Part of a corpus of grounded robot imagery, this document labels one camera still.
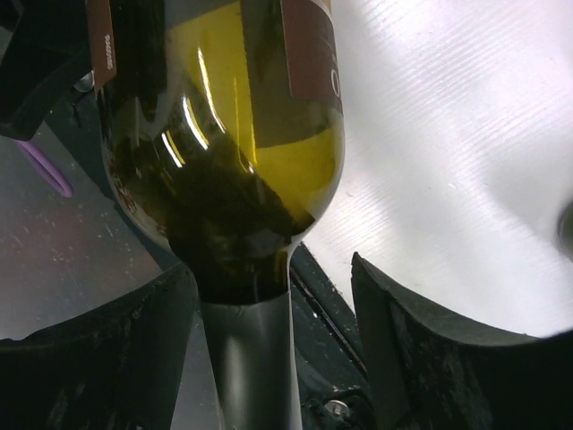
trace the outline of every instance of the black bracket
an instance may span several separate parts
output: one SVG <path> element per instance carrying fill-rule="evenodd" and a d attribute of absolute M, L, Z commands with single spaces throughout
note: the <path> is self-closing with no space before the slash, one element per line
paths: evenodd
<path fill-rule="evenodd" d="M 0 428 L 168 430 L 195 299 L 178 264 L 86 314 L 0 340 Z"/>
<path fill-rule="evenodd" d="M 357 254 L 352 285 L 380 429 L 573 428 L 573 331 L 540 340 L 492 328 Z"/>
<path fill-rule="evenodd" d="M 0 63 L 0 134 L 31 139 L 52 106 L 90 70 L 85 2 L 26 2 Z"/>

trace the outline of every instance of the wine label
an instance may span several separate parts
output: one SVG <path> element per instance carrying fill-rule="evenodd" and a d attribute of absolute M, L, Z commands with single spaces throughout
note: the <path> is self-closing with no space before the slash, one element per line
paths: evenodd
<path fill-rule="evenodd" d="M 91 64 L 94 72 L 94 91 L 99 92 L 115 77 L 114 29 L 109 0 L 86 0 L 90 32 Z"/>
<path fill-rule="evenodd" d="M 281 0 L 290 90 L 342 111 L 330 0 Z"/>

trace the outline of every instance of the white corrugated plastic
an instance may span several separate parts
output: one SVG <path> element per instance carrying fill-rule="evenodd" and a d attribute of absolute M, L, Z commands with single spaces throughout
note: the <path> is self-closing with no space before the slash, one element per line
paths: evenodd
<path fill-rule="evenodd" d="M 306 244 L 476 320 L 573 326 L 573 2 L 335 0 L 346 170 Z"/>

